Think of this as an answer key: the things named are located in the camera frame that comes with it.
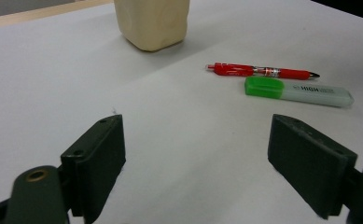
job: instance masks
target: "red pen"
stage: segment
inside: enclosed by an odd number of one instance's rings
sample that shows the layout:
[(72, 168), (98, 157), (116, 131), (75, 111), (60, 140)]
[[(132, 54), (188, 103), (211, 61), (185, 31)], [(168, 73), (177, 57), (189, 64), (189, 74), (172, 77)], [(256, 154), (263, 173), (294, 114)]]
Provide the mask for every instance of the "red pen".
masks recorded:
[(232, 77), (280, 77), (280, 78), (293, 78), (293, 79), (312, 79), (320, 77), (316, 73), (293, 70), (285, 68), (273, 68), (273, 67), (257, 67), (251, 65), (234, 64), (234, 63), (215, 63), (207, 64), (207, 70), (214, 71), (220, 76), (232, 76)]

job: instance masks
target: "highlighter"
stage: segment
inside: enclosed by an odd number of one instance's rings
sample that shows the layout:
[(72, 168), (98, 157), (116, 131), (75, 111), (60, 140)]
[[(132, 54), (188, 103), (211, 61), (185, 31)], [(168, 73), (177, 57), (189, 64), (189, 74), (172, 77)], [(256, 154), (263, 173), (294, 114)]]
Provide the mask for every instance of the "highlighter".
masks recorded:
[(270, 77), (247, 77), (244, 87), (246, 95), (273, 99), (337, 107), (349, 106), (354, 102), (350, 92), (342, 87), (289, 82)]

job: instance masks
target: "pen grip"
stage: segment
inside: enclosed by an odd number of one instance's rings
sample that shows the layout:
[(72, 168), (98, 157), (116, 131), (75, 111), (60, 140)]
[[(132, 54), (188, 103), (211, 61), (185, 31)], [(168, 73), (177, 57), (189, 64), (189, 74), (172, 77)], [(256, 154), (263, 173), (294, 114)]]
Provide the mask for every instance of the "pen grip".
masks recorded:
[(306, 79), (309, 79), (310, 72), (303, 71), (303, 70), (293, 70), (293, 69), (282, 68), (282, 69), (280, 69), (279, 77), (306, 80)]

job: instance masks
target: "beige container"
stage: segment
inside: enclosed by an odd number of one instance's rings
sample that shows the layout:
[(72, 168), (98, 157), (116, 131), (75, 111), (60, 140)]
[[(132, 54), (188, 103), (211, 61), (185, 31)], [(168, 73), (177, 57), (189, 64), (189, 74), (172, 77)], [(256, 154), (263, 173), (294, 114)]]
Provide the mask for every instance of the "beige container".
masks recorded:
[(181, 42), (187, 34), (189, 0), (114, 0), (119, 29), (141, 50)]

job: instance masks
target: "white table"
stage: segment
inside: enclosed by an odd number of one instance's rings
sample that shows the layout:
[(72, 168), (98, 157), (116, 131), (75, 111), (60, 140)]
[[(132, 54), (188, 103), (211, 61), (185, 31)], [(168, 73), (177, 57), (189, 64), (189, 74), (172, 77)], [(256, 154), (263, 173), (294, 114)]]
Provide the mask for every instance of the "white table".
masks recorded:
[[(306, 69), (349, 90), (349, 108), (244, 94), (208, 63)], [(267, 160), (273, 114), (358, 154), (363, 169), (363, 19), (301, 0), (191, 1), (185, 41), (142, 52), (113, 4), (0, 28), (0, 202), (113, 111), (127, 162), (96, 223), (345, 223), (319, 218)], [(72, 218), (72, 223), (83, 223)]]

